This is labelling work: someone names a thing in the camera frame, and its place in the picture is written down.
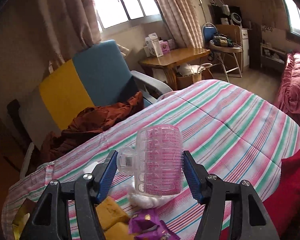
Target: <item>pink box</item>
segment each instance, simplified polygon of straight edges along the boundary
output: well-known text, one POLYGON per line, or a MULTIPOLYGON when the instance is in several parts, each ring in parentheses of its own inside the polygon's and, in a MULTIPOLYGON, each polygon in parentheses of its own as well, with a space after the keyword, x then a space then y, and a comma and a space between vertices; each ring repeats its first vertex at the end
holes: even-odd
POLYGON ((167 54, 170 52, 169 43, 167 41, 159 41, 161 50, 163 54, 167 54))

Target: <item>purple snack package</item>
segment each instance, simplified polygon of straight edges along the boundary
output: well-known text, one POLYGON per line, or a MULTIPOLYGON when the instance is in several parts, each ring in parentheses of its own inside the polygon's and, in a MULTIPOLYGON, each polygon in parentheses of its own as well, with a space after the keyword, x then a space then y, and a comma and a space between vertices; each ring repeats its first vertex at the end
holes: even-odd
POLYGON ((160 225, 160 219, 153 208, 141 209, 129 221, 129 234, 154 230, 160 225))
POLYGON ((156 230, 135 236, 135 240, 180 240, 180 237, 169 230, 163 220, 160 220, 160 226, 156 230))

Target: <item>wooden desk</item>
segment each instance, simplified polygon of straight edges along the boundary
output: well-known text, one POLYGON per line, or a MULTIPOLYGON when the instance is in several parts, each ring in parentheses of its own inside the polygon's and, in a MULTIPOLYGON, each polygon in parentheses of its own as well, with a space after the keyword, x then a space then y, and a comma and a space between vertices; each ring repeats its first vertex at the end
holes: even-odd
POLYGON ((189 62, 191 60, 207 57, 209 54, 210 54, 209 49, 199 49, 199 48, 174 49, 170 51, 168 54, 165 54, 161 57, 149 57, 140 60, 139 64, 143 67, 163 69, 168 79, 168 85, 173 90, 178 90, 176 74, 173 68, 181 65, 182 63, 189 62))

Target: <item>white cabinet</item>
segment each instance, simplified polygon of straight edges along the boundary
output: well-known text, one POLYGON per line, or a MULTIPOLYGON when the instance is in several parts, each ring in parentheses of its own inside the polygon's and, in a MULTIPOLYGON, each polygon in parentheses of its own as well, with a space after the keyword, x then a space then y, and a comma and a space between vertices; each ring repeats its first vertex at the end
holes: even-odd
POLYGON ((243 64, 241 71, 244 71, 249 66, 249 37, 248 29, 241 29, 242 49, 243 49, 243 64))

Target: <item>pink sofa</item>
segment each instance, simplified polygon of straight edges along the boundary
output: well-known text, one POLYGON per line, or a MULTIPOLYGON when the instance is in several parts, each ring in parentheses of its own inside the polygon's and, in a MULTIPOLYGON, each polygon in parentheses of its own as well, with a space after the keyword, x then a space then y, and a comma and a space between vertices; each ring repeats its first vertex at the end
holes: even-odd
POLYGON ((274 105, 300 126, 300 53, 288 55, 274 105))

